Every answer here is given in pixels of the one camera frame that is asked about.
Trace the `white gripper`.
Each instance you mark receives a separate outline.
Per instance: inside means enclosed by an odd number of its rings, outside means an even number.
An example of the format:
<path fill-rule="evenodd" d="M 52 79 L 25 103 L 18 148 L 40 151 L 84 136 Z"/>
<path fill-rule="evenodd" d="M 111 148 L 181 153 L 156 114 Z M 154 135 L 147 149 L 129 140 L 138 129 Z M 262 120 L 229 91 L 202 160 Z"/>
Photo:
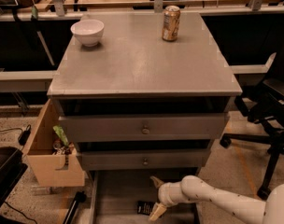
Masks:
<path fill-rule="evenodd" d="M 150 180 L 158 190 L 158 199 L 160 203 L 154 204 L 149 215 L 149 221 L 156 221 L 167 210 L 167 207 L 177 205 L 183 201 L 183 193 L 179 182 L 164 183 L 160 178 L 151 176 Z"/>

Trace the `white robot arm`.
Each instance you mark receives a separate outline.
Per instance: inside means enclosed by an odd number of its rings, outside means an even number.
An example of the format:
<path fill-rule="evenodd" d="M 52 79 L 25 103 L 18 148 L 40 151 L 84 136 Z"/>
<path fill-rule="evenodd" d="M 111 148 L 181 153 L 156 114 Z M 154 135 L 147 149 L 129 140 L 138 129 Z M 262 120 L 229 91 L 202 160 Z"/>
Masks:
<path fill-rule="evenodd" d="M 266 201 L 260 201 L 214 188 L 195 175 L 167 183 L 156 176 L 150 179 L 158 190 L 159 200 L 149 215 L 150 221 L 156 221 L 169 207 L 179 203 L 209 202 L 245 224 L 284 224 L 284 184 L 273 189 Z"/>

